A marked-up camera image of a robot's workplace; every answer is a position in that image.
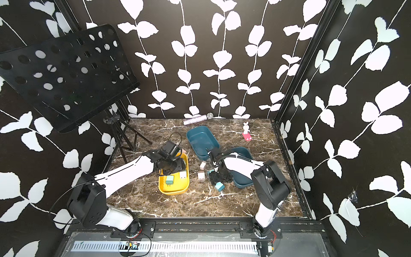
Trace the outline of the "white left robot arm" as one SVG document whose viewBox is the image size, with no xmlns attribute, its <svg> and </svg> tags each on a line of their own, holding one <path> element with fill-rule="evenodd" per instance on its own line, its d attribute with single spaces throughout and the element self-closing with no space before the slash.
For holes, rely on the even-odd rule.
<svg viewBox="0 0 411 257">
<path fill-rule="evenodd" d="M 163 175 L 184 171 L 183 149 L 167 141 L 159 149 L 142 153 L 135 160 L 96 176 L 82 175 L 73 187 L 67 208 L 85 228 L 102 225 L 118 230 L 128 229 L 135 218 L 124 209 L 107 204 L 118 189 L 154 171 Z"/>
</svg>

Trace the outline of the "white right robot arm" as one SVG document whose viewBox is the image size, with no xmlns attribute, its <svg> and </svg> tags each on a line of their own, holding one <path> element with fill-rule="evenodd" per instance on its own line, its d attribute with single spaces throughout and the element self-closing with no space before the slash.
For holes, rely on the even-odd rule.
<svg viewBox="0 0 411 257">
<path fill-rule="evenodd" d="M 292 189 L 279 166 L 274 161 L 256 161 L 235 151 L 221 152 L 219 148 L 208 151 L 214 170 L 224 179 L 236 172 L 252 180 L 260 206 L 254 216 L 255 228 L 271 226 L 280 206 Z"/>
</svg>

